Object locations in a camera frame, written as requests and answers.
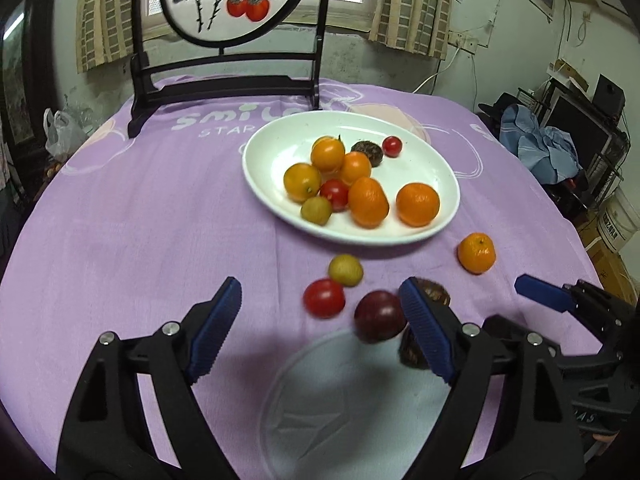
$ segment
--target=oval plate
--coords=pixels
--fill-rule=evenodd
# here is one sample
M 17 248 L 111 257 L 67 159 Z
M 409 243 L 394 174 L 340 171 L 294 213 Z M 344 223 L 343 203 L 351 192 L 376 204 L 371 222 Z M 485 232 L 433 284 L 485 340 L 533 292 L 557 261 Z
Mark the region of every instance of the oval plate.
M 334 213 L 325 226 L 318 226 L 302 219 L 300 204 L 287 197 L 282 182 L 285 171 L 297 162 L 310 163 L 311 147 L 322 136 L 340 136 L 347 152 L 359 140 L 379 146 L 388 136 L 402 140 L 398 158 L 385 156 L 371 172 L 390 205 L 379 227 L 359 227 L 348 211 Z M 284 221 L 314 236 L 348 244 L 394 246 L 425 240 L 444 229 L 460 205 L 458 181 L 436 150 L 400 126 L 351 112 L 301 112 L 265 124 L 246 144 L 242 170 L 258 199 Z M 426 227 L 408 227 L 396 216 L 396 194 L 410 182 L 429 184 L 440 195 L 440 211 Z

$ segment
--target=black speaker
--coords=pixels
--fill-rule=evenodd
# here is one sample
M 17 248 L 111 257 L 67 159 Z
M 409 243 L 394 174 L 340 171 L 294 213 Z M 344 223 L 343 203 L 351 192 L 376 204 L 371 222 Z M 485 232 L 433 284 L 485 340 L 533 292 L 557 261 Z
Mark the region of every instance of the black speaker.
M 618 85 L 600 74 L 592 102 L 598 110 L 613 119 L 617 125 L 625 107 L 625 92 Z

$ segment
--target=person's hand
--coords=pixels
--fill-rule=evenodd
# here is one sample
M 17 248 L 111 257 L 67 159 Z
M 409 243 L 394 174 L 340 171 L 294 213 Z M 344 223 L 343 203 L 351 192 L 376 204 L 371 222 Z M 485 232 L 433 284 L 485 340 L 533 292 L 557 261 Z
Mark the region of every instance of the person's hand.
M 600 449 L 597 452 L 597 455 L 600 456 L 602 455 L 607 449 L 609 449 L 609 446 L 611 445 L 611 443 L 615 440 L 615 438 L 618 436 L 618 434 L 616 433 L 615 435 L 609 435 L 609 436 L 605 436 L 605 435 L 599 435 L 599 434 L 593 434 L 593 439 L 597 440 L 598 442 L 603 442 L 604 446 L 601 446 Z

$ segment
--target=circular black frame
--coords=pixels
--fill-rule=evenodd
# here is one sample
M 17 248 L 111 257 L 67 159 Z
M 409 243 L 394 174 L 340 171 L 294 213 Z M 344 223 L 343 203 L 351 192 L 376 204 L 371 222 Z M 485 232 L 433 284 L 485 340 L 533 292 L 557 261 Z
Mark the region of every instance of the circular black frame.
M 260 27 L 248 32 L 244 36 L 239 36 L 238 38 L 233 38 L 232 40 L 225 41 L 207 41 L 201 40 L 194 36 L 187 34 L 184 30 L 180 28 L 180 26 L 176 23 L 176 21 L 171 17 L 169 12 L 169 7 L 166 0 L 160 0 L 160 6 L 162 7 L 162 14 L 164 14 L 164 18 L 169 23 L 169 26 L 185 41 L 189 43 L 196 44 L 197 46 L 204 46 L 207 48 L 226 48 L 230 46 L 238 46 L 240 44 L 249 43 L 250 41 L 256 40 L 261 36 L 264 36 L 270 30 L 273 30 L 275 27 L 280 25 L 280 23 L 291 14 L 293 9 L 295 9 L 301 0 L 287 0 L 286 3 L 282 6 L 282 8 L 276 12 L 270 19 L 268 19 L 265 23 L 263 23 Z

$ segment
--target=blue cloth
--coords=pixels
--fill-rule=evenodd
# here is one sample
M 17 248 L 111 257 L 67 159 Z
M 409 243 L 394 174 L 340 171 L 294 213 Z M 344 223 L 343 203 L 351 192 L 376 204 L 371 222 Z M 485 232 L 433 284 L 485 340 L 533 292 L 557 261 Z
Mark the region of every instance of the blue cloth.
M 504 111 L 500 143 L 540 184 L 557 184 L 582 169 L 571 136 L 552 126 L 540 128 L 535 115 L 521 105 L 511 105 Z

